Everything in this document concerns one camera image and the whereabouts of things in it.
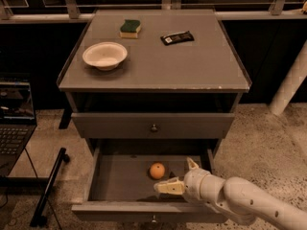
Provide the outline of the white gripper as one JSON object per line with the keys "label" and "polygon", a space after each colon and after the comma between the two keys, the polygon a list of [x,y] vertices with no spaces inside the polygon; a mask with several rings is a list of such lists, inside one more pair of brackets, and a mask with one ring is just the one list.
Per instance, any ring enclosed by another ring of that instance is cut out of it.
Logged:
{"label": "white gripper", "polygon": [[199,165],[191,158],[187,157],[189,172],[181,181],[178,177],[173,177],[165,181],[160,181],[153,185],[156,192],[182,196],[191,203],[220,205],[224,203],[224,183],[225,180],[211,174],[209,171],[199,169]]}

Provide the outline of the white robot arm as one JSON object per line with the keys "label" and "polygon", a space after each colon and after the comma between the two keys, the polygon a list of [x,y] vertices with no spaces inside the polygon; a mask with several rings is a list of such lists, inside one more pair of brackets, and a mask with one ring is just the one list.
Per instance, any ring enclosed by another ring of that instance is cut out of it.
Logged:
{"label": "white robot arm", "polygon": [[251,225],[257,218],[279,230],[307,230],[307,213],[273,197],[242,177],[223,179],[201,169],[186,158],[189,171],[178,177],[155,183],[156,192],[180,195],[190,203],[200,203],[241,225]]}

